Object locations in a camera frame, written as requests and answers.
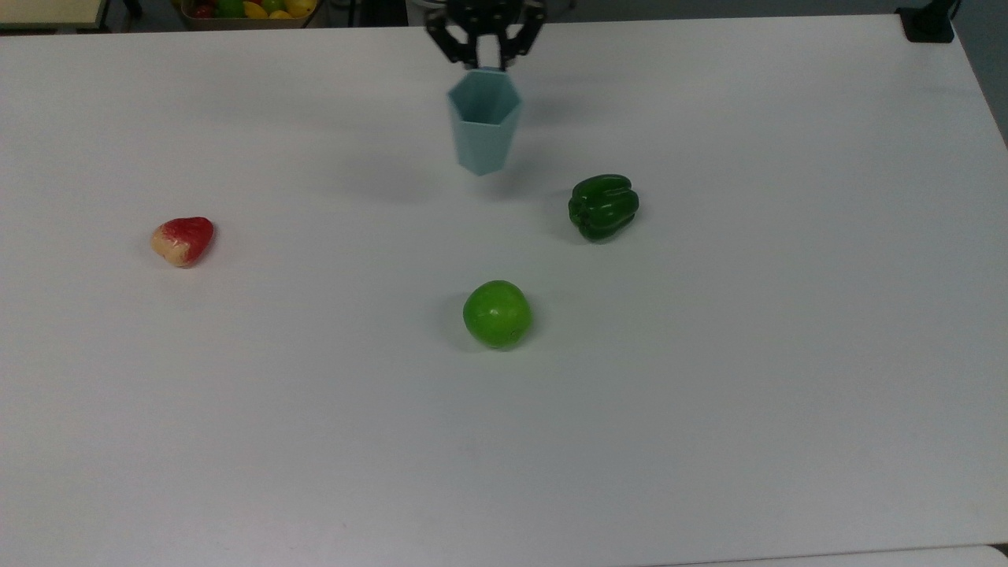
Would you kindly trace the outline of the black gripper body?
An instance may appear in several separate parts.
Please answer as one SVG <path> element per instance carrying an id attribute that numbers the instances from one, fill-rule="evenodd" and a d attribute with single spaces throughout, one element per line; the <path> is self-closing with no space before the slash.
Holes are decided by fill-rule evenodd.
<path id="1" fill-rule="evenodd" d="M 544 1 L 433 1 L 429 18 L 467 35 L 499 35 L 513 23 L 545 21 Z"/>

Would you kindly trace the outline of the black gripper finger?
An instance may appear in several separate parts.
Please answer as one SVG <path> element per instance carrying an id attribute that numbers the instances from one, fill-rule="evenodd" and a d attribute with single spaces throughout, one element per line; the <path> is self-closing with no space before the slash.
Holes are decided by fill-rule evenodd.
<path id="1" fill-rule="evenodd" d="M 545 21 L 547 16 L 526 16 L 514 35 L 508 28 L 501 30 L 501 69 L 510 68 L 519 56 L 532 50 Z"/>
<path id="2" fill-rule="evenodd" d="M 466 69 L 479 67 L 478 40 L 469 36 L 464 42 L 461 42 L 447 29 L 446 18 L 426 19 L 426 32 L 449 62 L 458 62 Z"/>

